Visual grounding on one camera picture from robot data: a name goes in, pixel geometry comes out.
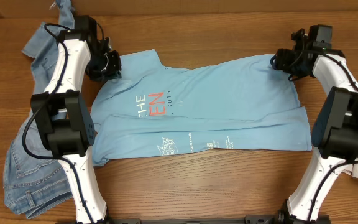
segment t-shirt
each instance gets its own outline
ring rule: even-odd
[[[92,106],[94,163],[221,149],[310,150],[306,111],[273,55],[188,70],[155,50],[121,57]]]

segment blue denim jeans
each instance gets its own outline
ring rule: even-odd
[[[74,27],[70,0],[56,0],[59,7],[59,24]],[[49,27],[58,34],[60,28]],[[34,58],[31,64],[34,76],[34,93],[44,92],[55,70],[58,57],[56,40],[40,25],[23,51]],[[20,127],[13,140],[5,161],[4,168],[4,203],[15,214],[25,213],[27,218],[34,218],[48,209],[71,197],[70,186],[61,165],[56,160],[40,160],[28,156],[22,146],[22,135],[25,124]],[[37,155],[51,156],[40,140],[37,126],[32,123],[27,134],[27,146]]]

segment blue t-shirt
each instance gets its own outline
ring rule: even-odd
[[[187,70],[155,50],[121,57],[92,106],[95,164],[109,159],[222,149],[310,150],[309,123],[272,55]]]

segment wooden table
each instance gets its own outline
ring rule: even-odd
[[[291,32],[313,24],[334,26],[333,46],[347,56],[358,79],[358,12],[206,14],[95,17],[125,55],[155,48],[169,67],[198,68],[291,48]],[[22,223],[3,204],[6,151],[29,113],[31,59],[21,53],[42,21],[0,19],[0,223]],[[100,85],[85,81],[91,105]],[[317,80],[296,83],[313,125],[325,100]],[[275,213],[298,186],[310,152],[209,150],[197,154],[122,159],[96,169],[115,218],[217,218]],[[341,175],[321,208],[333,223],[358,223],[358,180]],[[72,200],[29,223],[74,220]]]

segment denim fabric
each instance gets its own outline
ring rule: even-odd
[[[56,0],[59,24],[74,27],[70,0]],[[49,27],[58,34],[60,28]],[[40,25],[24,47],[23,53],[34,58],[31,70],[35,81],[34,93],[44,92],[55,70],[58,57],[56,40]],[[28,156],[22,147],[22,134],[27,120],[20,127],[7,155],[4,168],[4,203],[15,214],[25,213],[34,218],[71,197],[70,186],[61,165],[55,160],[40,160]],[[27,134],[27,146],[34,154],[51,156],[44,149],[35,122]]]
[[[121,57],[92,105],[93,162],[221,149],[311,150],[306,110],[288,75],[257,55],[187,70],[155,50]]]

